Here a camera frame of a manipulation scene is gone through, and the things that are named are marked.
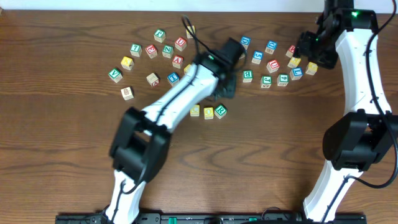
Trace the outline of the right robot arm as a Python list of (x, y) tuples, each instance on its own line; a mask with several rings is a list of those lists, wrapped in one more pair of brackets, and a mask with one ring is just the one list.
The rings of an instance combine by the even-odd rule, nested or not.
[(330, 223), (351, 185), (397, 149), (397, 115), (382, 87), (376, 13), (356, 9), (352, 0), (326, 0), (317, 25), (301, 34), (294, 54), (327, 69), (341, 64), (345, 112), (324, 134), (325, 163), (303, 212), (308, 222)]

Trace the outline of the yellow O block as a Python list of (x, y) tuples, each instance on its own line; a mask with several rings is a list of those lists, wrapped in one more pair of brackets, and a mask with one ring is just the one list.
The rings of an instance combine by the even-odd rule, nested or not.
[(214, 118), (214, 109), (213, 109), (213, 107), (204, 108), (204, 118), (205, 119), (213, 119)]

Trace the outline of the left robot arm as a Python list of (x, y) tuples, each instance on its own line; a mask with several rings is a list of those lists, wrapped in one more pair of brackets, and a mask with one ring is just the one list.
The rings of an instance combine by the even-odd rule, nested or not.
[(104, 213), (108, 223), (134, 222), (146, 184), (165, 163), (173, 131), (201, 100), (234, 96), (235, 66), (245, 51), (240, 42), (228, 39), (219, 50), (197, 54), (164, 96), (141, 111), (131, 107), (123, 114), (109, 150), (115, 184)]

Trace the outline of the green R block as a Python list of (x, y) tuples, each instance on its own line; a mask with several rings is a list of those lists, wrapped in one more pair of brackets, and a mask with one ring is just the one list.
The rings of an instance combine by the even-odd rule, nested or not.
[(218, 105), (215, 108), (215, 116), (219, 119), (223, 118), (227, 114), (228, 110), (222, 104)]

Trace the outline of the yellow C block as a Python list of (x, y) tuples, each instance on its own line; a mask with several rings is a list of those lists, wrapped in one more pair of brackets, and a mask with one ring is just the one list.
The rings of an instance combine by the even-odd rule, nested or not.
[(199, 117), (199, 115), (200, 115), (200, 105), (194, 105), (190, 109), (190, 116), (191, 117)]

